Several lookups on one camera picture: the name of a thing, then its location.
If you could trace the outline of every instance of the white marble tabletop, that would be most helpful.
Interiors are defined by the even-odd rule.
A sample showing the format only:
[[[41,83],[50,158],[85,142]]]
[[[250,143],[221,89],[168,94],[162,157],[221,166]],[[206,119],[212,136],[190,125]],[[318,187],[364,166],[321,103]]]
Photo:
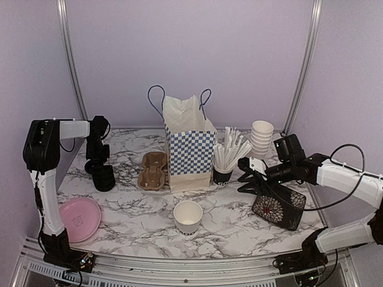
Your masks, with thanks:
[[[164,141],[163,130],[112,130],[104,143],[110,144],[108,163],[114,167],[116,186],[106,193],[94,188],[84,170],[83,144],[59,188],[59,204],[89,197],[100,206],[102,219],[91,238],[71,246],[146,258],[250,257],[298,250],[307,236],[323,227],[317,212],[304,212],[296,231],[276,227],[255,215],[251,205],[256,196],[237,192],[242,184],[236,180],[243,174],[238,168],[228,185],[211,185],[209,191],[172,194],[167,186],[160,191],[141,190],[137,179],[142,157],[149,151],[163,151]],[[269,166],[278,164],[275,149],[265,161]],[[307,197],[306,207],[314,207],[305,185],[287,186]],[[185,199],[203,208],[202,224],[192,236],[181,234],[174,225],[173,208]]]

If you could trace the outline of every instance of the black basket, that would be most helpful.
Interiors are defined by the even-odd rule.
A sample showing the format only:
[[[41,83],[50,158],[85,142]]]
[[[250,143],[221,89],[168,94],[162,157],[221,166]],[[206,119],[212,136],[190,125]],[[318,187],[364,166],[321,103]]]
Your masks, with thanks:
[[[305,207],[306,197],[303,194],[279,184],[273,185],[272,189],[277,195],[293,206],[302,209]],[[290,206],[273,193],[257,195],[251,210],[263,219],[293,231],[297,230],[303,214],[302,210]]]

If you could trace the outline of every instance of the lavender backdrop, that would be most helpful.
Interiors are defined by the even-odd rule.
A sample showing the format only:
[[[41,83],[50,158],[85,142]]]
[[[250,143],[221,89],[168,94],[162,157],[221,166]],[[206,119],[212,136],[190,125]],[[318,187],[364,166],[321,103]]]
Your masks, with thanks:
[[[0,285],[8,286],[25,237],[35,236],[39,226],[22,160],[29,125],[33,119],[79,113],[55,1],[2,1],[0,47]],[[70,161],[62,154],[59,181]]]
[[[257,119],[282,129],[302,64],[312,1],[68,0],[90,116],[114,127],[162,126],[147,90],[185,99],[211,88],[217,127]],[[160,91],[154,91],[157,104]]]
[[[324,1],[317,46],[308,73],[293,132],[307,155],[330,154],[344,143],[360,145],[367,170],[383,173],[383,3],[381,1]],[[339,159],[361,166],[356,149]],[[322,204],[344,194],[316,188]],[[350,199],[327,209],[332,226],[371,213],[362,201]],[[362,286],[382,286],[383,247],[354,249],[352,258]]]

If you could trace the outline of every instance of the paper bag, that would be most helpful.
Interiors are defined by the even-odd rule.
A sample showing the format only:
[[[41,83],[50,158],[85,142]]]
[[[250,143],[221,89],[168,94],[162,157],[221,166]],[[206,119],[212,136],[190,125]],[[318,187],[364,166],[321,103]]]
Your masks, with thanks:
[[[173,193],[209,188],[217,129],[204,114],[203,106],[210,98],[209,95],[202,103],[206,91],[211,95],[210,89],[203,91],[201,104],[196,96],[187,100],[163,98],[169,185]]]

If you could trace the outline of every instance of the black cup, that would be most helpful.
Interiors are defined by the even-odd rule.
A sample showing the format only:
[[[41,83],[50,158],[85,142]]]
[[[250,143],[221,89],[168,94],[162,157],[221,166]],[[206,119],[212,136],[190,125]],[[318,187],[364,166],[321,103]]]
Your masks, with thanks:
[[[106,192],[115,186],[115,178],[112,166],[94,166],[92,168],[92,179],[98,191]]]
[[[228,173],[221,173],[216,171],[215,167],[213,166],[213,181],[215,184],[218,185],[226,185],[229,183],[230,177],[232,176],[233,171]]]

